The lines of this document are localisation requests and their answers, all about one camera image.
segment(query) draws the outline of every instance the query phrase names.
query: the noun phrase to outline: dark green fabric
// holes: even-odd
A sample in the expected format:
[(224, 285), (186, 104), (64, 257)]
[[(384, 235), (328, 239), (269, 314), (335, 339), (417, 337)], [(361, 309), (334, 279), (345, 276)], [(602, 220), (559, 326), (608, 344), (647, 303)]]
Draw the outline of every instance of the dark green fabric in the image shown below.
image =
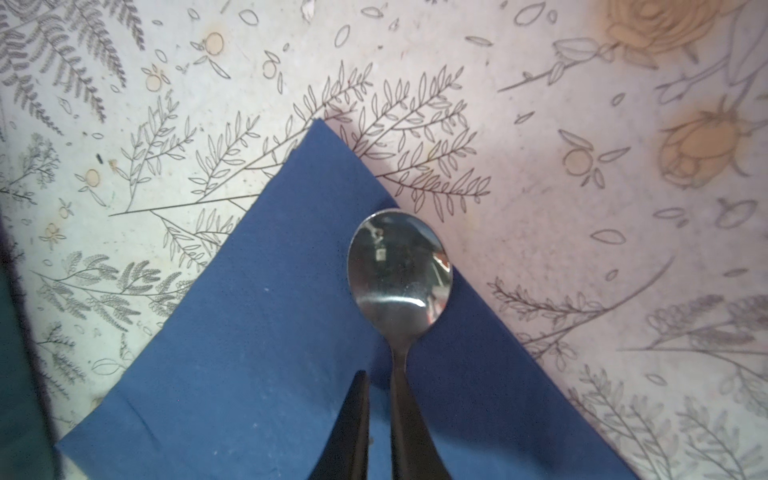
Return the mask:
[(0, 480), (53, 478), (53, 448), (35, 395), (8, 277), (0, 268)]

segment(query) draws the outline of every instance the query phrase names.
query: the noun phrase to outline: beige rose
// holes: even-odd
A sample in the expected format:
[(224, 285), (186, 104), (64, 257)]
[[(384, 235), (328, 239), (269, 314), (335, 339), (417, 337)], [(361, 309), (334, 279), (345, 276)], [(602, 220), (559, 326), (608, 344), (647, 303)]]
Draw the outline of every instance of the beige rose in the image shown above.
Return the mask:
[(702, 112), (670, 129), (659, 155), (664, 179), (683, 188), (706, 185), (733, 161), (743, 123), (734, 111)]
[(722, 0), (609, 0), (607, 33), (632, 63), (656, 68), (652, 55), (688, 45), (712, 28)]

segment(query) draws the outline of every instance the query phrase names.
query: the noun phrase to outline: floral tablecloth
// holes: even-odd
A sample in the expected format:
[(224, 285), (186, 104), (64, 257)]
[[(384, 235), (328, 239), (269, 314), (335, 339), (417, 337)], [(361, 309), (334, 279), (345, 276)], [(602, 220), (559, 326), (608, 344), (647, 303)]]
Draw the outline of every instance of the floral tablecloth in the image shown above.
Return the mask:
[(640, 476), (768, 478), (766, 64), (763, 0), (0, 0), (56, 435), (323, 118)]

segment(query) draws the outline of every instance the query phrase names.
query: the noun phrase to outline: folded napkin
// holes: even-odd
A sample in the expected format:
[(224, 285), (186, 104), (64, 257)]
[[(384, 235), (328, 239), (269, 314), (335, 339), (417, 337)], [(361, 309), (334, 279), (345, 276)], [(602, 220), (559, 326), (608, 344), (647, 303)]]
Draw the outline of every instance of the folded napkin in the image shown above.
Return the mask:
[[(102, 404), (58, 447), (92, 480), (304, 480), (358, 369), (369, 478), (391, 478), (389, 349), (349, 293), (358, 224), (394, 200), (316, 121)], [(635, 479), (458, 272), (409, 357), (453, 478)]]

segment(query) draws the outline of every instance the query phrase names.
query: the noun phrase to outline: stainless steel spoon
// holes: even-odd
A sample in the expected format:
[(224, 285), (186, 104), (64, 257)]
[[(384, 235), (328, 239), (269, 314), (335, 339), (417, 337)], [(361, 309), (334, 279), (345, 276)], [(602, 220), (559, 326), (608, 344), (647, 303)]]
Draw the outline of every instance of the stainless steel spoon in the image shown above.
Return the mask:
[(358, 227), (347, 257), (349, 287), (363, 315), (392, 350), (392, 477), (451, 478), (432, 443), (406, 377), (411, 345), (445, 309), (453, 268), (429, 226), (401, 210), (381, 210)]

